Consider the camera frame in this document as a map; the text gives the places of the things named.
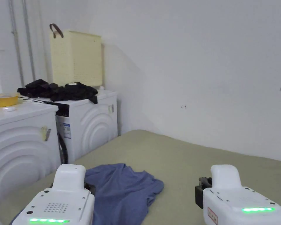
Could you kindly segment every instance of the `blue cloth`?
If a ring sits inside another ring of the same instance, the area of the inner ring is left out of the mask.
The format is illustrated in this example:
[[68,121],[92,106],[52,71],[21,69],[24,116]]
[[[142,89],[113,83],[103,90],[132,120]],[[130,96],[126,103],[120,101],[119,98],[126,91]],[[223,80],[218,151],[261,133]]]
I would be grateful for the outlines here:
[[123,163],[87,170],[85,182],[96,186],[93,225],[140,225],[164,187],[151,174]]

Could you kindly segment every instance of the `black clothing pile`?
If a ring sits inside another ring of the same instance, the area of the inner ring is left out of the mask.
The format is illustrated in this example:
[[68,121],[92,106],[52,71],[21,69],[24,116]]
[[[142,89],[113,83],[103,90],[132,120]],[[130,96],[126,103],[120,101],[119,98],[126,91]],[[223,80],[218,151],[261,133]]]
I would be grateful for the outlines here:
[[49,84],[42,79],[38,79],[25,85],[25,88],[18,88],[18,92],[29,98],[49,98],[54,102],[89,99],[91,102],[98,104],[98,99],[95,96],[98,91],[80,82],[58,87],[55,83]]

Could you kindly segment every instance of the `pipe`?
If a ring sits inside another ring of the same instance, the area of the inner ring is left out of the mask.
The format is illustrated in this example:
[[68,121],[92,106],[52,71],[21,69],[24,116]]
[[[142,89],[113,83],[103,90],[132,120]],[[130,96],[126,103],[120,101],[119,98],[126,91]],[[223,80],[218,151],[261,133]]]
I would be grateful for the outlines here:
[[26,0],[23,0],[22,3],[23,3],[23,12],[24,12],[24,20],[25,20],[25,28],[26,28],[26,37],[27,37],[27,43],[28,43],[28,51],[29,51],[29,57],[30,57],[30,65],[31,65],[31,71],[32,71],[32,79],[35,81],[35,65],[33,62],[33,54],[32,54],[32,47],[31,47],[31,37],[30,37],[30,31],[29,31]]
[[16,28],[15,14],[14,14],[14,10],[13,10],[13,0],[9,0],[8,5],[10,8],[10,14],[11,14],[11,24],[12,24],[12,28],[13,28],[12,34],[13,34],[13,37],[15,40],[20,80],[21,80],[22,87],[24,87],[25,85],[24,85],[24,77],[23,77],[23,68],[22,68],[22,61],[21,61],[21,55],[20,55],[20,47],[19,47],[18,33],[17,33],[17,28]]

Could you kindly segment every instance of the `brown handle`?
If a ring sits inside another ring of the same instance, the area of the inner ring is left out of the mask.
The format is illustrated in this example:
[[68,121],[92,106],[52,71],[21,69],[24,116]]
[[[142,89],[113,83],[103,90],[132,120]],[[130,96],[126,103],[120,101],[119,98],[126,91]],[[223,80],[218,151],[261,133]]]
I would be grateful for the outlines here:
[[52,27],[54,27],[54,28],[56,29],[56,31],[60,34],[60,36],[61,36],[62,38],[64,38],[64,34],[62,33],[61,29],[60,29],[56,24],[52,23],[52,24],[50,24],[50,29],[51,29],[52,32],[53,32],[53,37],[54,37],[54,38],[56,38],[56,34],[54,33]]

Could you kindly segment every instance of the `white washing machine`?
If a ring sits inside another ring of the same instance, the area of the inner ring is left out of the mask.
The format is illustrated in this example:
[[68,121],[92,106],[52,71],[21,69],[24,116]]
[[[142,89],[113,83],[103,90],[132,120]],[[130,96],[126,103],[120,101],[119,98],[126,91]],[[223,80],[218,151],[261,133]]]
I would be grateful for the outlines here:
[[11,191],[33,184],[61,164],[55,113],[48,104],[0,108],[0,201]]
[[37,98],[58,106],[57,130],[65,141],[70,164],[118,135],[117,92],[98,92],[98,104],[88,99],[51,102],[49,99]]

